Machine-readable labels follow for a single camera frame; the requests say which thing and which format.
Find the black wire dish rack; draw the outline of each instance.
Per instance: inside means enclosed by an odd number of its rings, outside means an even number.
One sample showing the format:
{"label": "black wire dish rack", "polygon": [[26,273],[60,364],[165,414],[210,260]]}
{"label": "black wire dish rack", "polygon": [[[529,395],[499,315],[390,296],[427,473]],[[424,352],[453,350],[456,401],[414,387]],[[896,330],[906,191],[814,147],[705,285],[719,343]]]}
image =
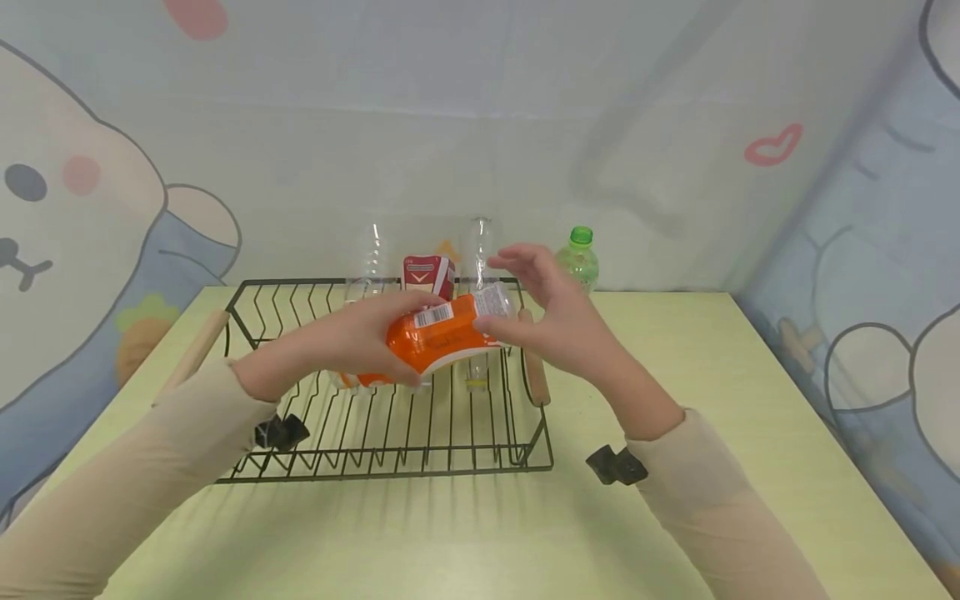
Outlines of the black wire dish rack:
{"label": "black wire dish rack", "polygon": [[[513,278],[502,281],[524,303]],[[221,335],[238,358],[345,301],[398,288],[398,279],[255,279],[240,284]],[[240,336],[231,335],[233,329]],[[256,448],[217,483],[374,479],[550,470],[553,449],[542,406],[531,400],[520,348],[487,354],[486,389],[466,385],[466,363],[434,372],[417,389],[340,390],[315,372],[280,402],[309,437]]]}

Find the left hand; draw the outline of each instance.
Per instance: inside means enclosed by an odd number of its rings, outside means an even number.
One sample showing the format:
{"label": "left hand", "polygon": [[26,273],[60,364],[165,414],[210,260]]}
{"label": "left hand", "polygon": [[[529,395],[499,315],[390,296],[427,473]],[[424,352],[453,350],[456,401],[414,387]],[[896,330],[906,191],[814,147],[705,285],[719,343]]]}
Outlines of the left hand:
{"label": "left hand", "polygon": [[417,386],[420,374],[387,348],[387,328],[407,313],[445,302],[439,296],[414,290],[365,298],[303,327],[300,336],[310,348],[316,369],[375,372],[397,383]]}
{"label": "left hand", "polygon": [[276,401],[314,371],[375,372],[409,386],[420,374],[387,348],[387,328],[403,315],[444,299],[420,291],[363,299],[261,346],[233,365],[247,393]]}

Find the cartoon bunny eye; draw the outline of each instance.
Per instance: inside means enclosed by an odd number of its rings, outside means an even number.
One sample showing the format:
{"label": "cartoon bunny eye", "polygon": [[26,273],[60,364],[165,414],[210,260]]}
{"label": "cartoon bunny eye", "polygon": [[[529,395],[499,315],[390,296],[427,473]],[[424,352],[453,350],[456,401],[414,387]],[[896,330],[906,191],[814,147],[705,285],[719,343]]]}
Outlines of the cartoon bunny eye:
{"label": "cartoon bunny eye", "polygon": [[47,182],[31,166],[12,164],[4,172],[4,182],[14,196],[26,202],[39,202],[47,196]]}

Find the light green table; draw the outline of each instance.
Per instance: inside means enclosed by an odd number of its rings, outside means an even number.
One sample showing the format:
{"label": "light green table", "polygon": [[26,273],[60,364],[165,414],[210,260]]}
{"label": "light green table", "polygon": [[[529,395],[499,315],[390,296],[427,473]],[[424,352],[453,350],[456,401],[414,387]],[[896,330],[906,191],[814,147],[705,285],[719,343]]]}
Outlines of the light green table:
{"label": "light green table", "polygon": [[[231,294],[200,294],[43,493],[149,409]],[[728,295],[594,297],[667,390],[719,429],[834,600],[948,599]],[[565,373],[548,378],[550,472],[210,487],[105,597],[709,598],[636,491],[601,486],[584,464],[622,439],[603,399]]]}

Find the hand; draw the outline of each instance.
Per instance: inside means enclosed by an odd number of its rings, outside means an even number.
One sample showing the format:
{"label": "hand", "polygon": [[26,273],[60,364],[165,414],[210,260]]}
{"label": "hand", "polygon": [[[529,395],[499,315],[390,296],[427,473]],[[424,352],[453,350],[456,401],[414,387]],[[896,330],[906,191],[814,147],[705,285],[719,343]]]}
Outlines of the hand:
{"label": "hand", "polygon": [[387,328],[407,313],[445,302],[414,290],[365,298],[305,326],[301,336],[311,348],[317,370],[375,372],[417,386],[420,374],[387,348]]}
{"label": "hand", "polygon": [[516,244],[488,261],[506,269],[543,310],[534,324],[477,319],[477,331],[528,348],[557,369],[579,375],[607,399],[631,440],[655,440],[684,421],[684,411],[613,336],[587,294],[543,246]]}
{"label": "hand", "polygon": [[443,303],[419,291],[360,300],[261,346],[233,371],[247,394],[266,401],[279,400],[314,371],[382,373],[416,386],[420,375],[387,348],[387,328],[407,313]]}
{"label": "hand", "polygon": [[529,348],[557,369],[594,385],[612,365],[612,358],[627,355],[587,294],[544,246],[516,244],[488,263],[515,276],[545,313],[535,324],[483,317],[474,325],[481,333]]}

